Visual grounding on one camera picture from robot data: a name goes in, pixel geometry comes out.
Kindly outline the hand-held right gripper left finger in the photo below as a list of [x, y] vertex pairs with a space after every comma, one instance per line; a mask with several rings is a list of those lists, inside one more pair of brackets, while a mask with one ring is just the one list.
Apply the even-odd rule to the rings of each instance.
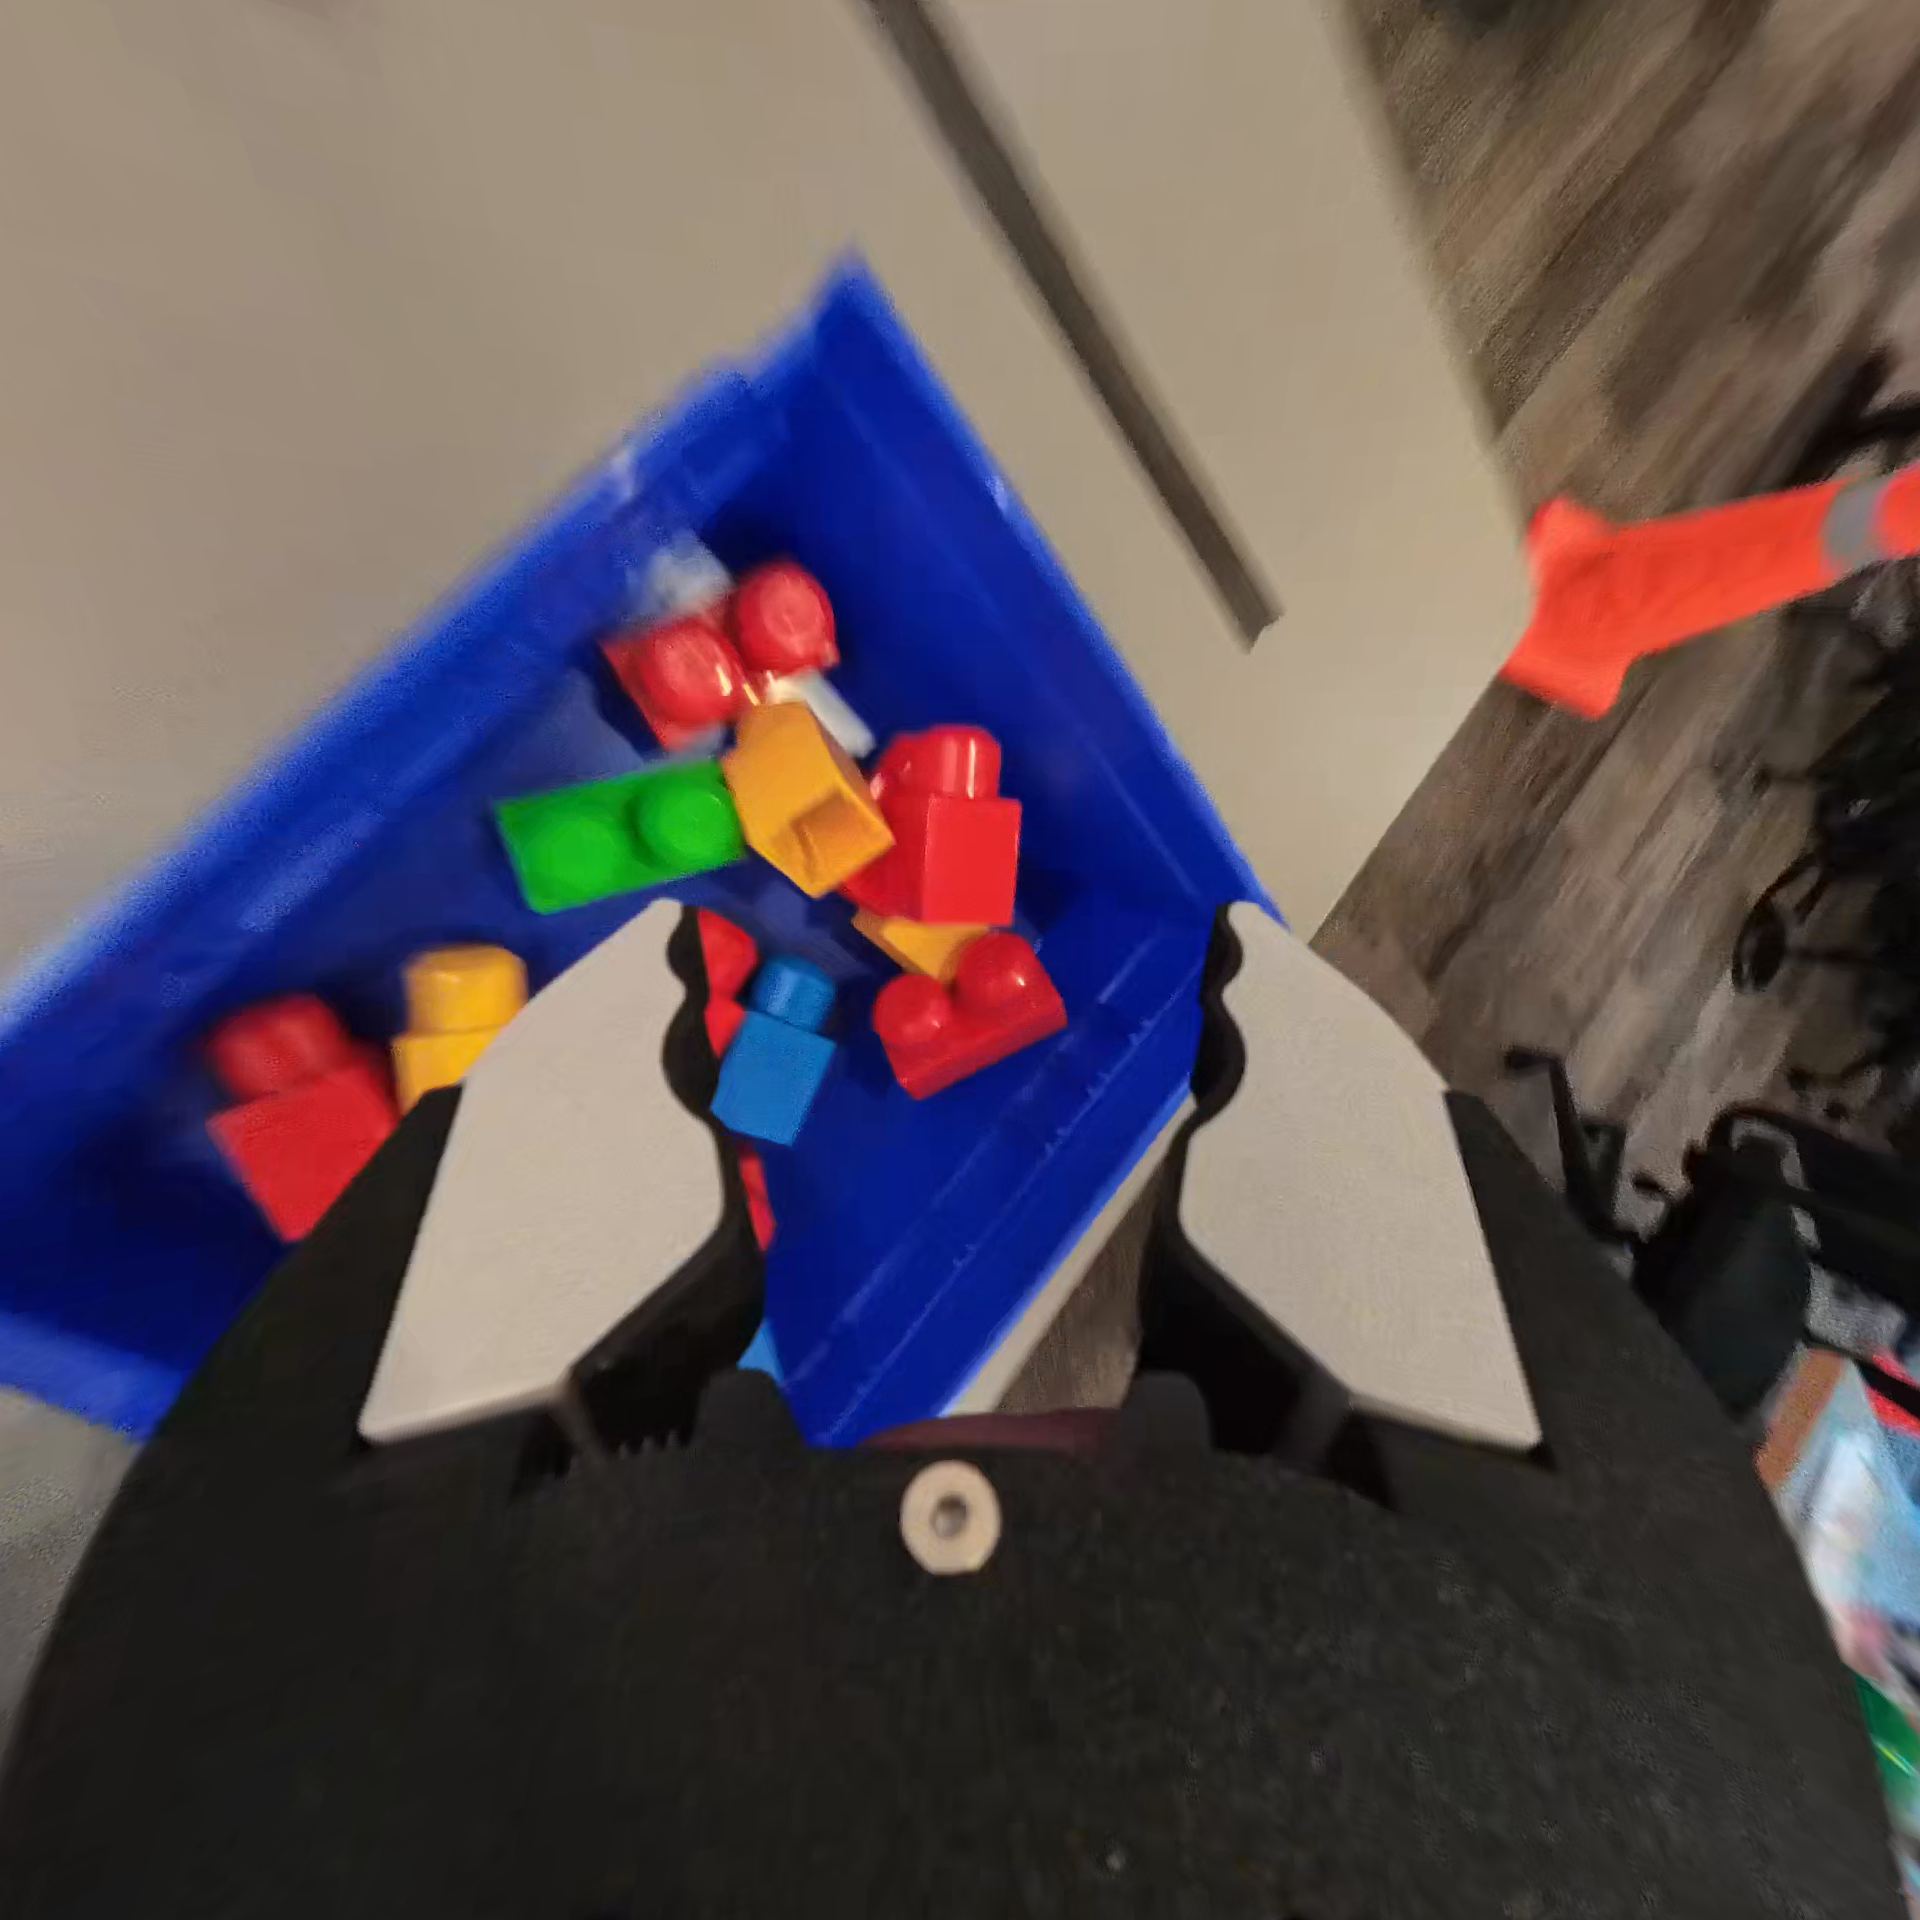
[[372, 1447], [523, 1414], [605, 1450], [690, 1438], [762, 1327], [764, 1256], [692, 909], [650, 904], [468, 1070], [385, 1350]]

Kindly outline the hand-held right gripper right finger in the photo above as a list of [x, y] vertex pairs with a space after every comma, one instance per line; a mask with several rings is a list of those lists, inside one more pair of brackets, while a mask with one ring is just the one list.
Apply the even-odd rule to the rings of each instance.
[[1140, 1369], [1216, 1450], [1322, 1470], [1363, 1419], [1524, 1458], [1543, 1443], [1449, 1087], [1255, 904], [1201, 982], [1192, 1114], [1143, 1253]]

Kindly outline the red one-stud block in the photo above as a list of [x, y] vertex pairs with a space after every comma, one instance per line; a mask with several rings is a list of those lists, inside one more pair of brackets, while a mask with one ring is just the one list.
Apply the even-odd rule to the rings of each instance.
[[1017, 918], [1023, 805], [1001, 797], [1001, 746], [984, 728], [898, 735], [872, 799], [893, 845], [837, 895], [884, 920], [1009, 929]]
[[303, 1241], [399, 1127], [385, 1057], [296, 992], [215, 1024], [202, 1059], [220, 1090], [210, 1141], [276, 1240]]

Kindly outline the blue plastic bin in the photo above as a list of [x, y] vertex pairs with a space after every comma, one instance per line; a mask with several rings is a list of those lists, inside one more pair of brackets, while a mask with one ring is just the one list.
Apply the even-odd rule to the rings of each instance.
[[799, 560], [889, 744], [977, 725], [1023, 802], [1017, 926], [1066, 1032], [917, 1103], [851, 905], [757, 859], [677, 883], [832, 971], [843, 1048], [771, 1155], [768, 1320], [813, 1443], [947, 1411], [1186, 1098], [1213, 918], [1253, 870], [919, 344], [859, 269], [616, 445], [413, 637], [274, 744], [5, 997], [5, 1385], [151, 1434], [281, 1249], [208, 1118], [202, 1039], [281, 992], [367, 1041], [400, 963], [479, 939], [546, 982], [651, 902], [540, 918], [491, 809], [655, 754], [597, 646], [674, 537]]

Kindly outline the person's right hand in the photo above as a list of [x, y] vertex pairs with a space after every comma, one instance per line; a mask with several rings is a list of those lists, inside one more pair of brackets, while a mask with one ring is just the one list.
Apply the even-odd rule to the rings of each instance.
[[953, 1414], [876, 1431], [859, 1447], [917, 1456], [1017, 1451], [1095, 1458], [1112, 1443], [1117, 1419], [1113, 1408]]

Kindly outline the black office chair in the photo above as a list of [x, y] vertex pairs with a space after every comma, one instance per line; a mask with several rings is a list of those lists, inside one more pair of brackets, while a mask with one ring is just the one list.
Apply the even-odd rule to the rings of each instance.
[[1743, 1430], [1763, 1426], [1802, 1353], [1835, 1353], [1859, 1369], [1880, 1418], [1916, 1434], [1916, 1363], [1900, 1339], [1817, 1331], [1821, 1283], [1916, 1331], [1916, 1159], [1736, 1105], [1687, 1151], [1677, 1190], [1634, 1178], [1657, 1205], [1636, 1227], [1616, 1210], [1625, 1130], [1580, 1110], [1553, 1051], [1512, 1048], [1505, 1073], [1545, 1080], [1569, 1207], [1627, 1261], [1639, 1302]]

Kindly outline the colourful printed box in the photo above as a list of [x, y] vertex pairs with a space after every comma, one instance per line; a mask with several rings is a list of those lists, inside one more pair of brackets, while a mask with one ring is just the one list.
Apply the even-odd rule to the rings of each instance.
[[1759, 1466], [1857, 1678], [1895, 1831], [1916, 1840], [1916, 1382], [1891, 1361], [1802, 1352]]

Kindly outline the orange striped cone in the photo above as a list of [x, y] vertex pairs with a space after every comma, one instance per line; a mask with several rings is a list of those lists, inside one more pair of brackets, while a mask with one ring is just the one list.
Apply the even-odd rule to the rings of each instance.
[[1533, 607], [1500, 682], [1583, 718], [1627, 671], [1917, 554], [1917, 465], [1612, 525], [1569, 499], [1528, 527]]

